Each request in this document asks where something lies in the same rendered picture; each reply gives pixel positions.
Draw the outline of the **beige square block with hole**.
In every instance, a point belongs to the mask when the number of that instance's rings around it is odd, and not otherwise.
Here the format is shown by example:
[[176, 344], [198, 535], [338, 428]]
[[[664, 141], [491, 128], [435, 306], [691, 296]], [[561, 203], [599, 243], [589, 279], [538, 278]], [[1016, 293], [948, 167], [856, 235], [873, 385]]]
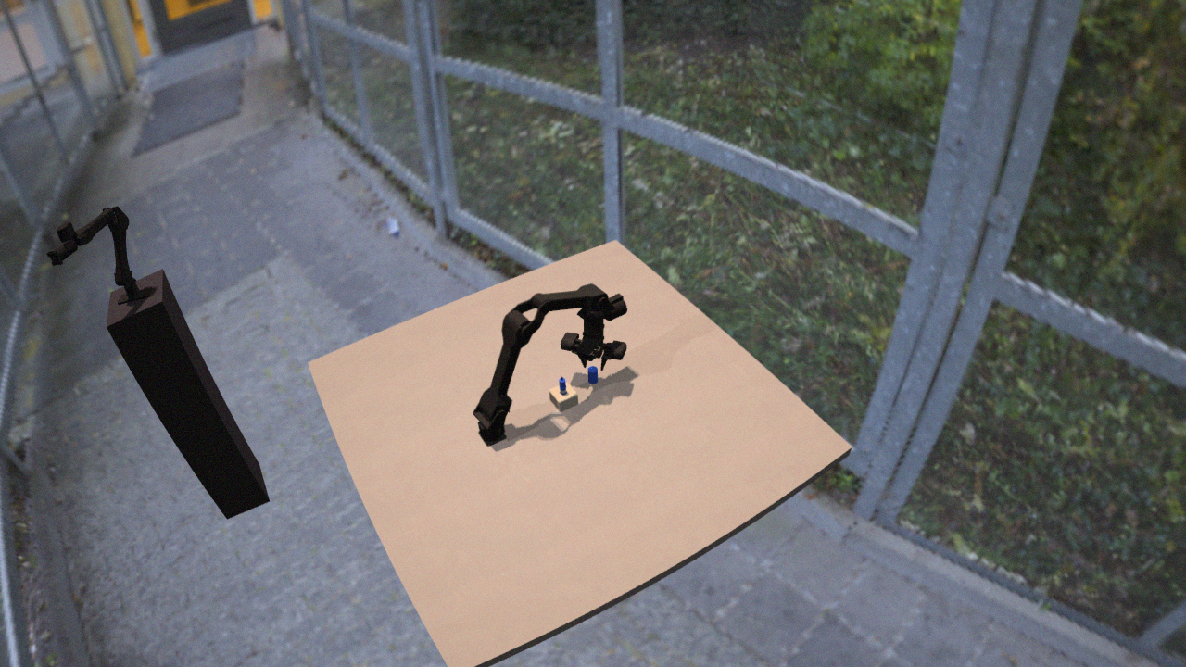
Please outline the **beige square block with hole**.
[[566, 383], [566, 396], [561, 396], [560, 388], [557, 386], [549, 390], [549, 400], [559, 412], [563, 412], [565, 409], [574, 407], [579, 404], [578, 393], [568, 383]]

